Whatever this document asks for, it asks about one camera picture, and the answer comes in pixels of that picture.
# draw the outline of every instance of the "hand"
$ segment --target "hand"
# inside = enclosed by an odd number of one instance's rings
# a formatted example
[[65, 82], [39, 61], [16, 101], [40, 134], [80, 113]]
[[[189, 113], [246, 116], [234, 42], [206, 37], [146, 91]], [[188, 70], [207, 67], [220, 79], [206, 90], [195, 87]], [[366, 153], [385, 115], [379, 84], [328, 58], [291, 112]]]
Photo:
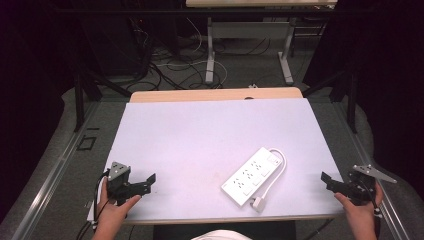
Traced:
[[140, 195], [136, 195], [121, 206], [108, 203], [107, 197], [107, 179], [103, 178], [102, 191], [100, 201], [97, 204], [98, 225], [93, 239], [113, 239], [118, 233], [122, 222], [128, 211], [141, 199]]
[[[380, 206], [383, 201], [383, 191], [377, 183], [375, 184], [376, 196], [375, 202]], [[343, 205], [346, 212], [346, 218], [349, 222], [355, 239], [368, 240], [377, 239], [374, 232], [374, 205], [369, 202], [364, 206], [355, 206], [346, 196], [341, 193], [334, 194], [334, 197]]]

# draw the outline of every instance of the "table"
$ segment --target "table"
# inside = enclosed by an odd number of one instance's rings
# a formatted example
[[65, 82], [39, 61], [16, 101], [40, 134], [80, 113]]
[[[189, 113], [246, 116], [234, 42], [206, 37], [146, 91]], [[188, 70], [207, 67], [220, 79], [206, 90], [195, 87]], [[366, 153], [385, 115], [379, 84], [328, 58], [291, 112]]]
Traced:
[[[297, 88], [134, 93], [105, 168], [116, 161], [131, 166], [131, 183], [153, 173], [157, 180], [126, 222], [249, 222], [342, 214], [320, 180], [321, 171], [341, 180], [339, 171], [301, 96]], [[260, 147], [282, 150], [288, 164], [269, 191], [265, 210], [257, 213], [249, 204], [238, 207], [220, 187]]]
[[[335, 5], [337, 0], [187, 0], [188, 7], [217, 8], [217, 7], [288, 7], [288, 6], [323, 6]], [[278, 52], [285, 83], [293, 85], [293, 77], [287, 62], [296, 19], [289, 22], [213, 22], [208, 18], [208, 63], [206, 66], [205, 83], [213, 82], [215, 52], [214, 38], [275, 38], [285, 39], [283, 51]]]

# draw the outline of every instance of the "power strip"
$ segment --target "power strip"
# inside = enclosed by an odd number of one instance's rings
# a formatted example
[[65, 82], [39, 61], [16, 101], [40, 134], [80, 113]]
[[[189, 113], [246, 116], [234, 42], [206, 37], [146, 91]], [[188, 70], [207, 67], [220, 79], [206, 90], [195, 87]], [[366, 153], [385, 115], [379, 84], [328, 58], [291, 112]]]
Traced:
[[281, 162], [280, 158], [262, 147], [221, 188], [239, 206], [243, 206]]

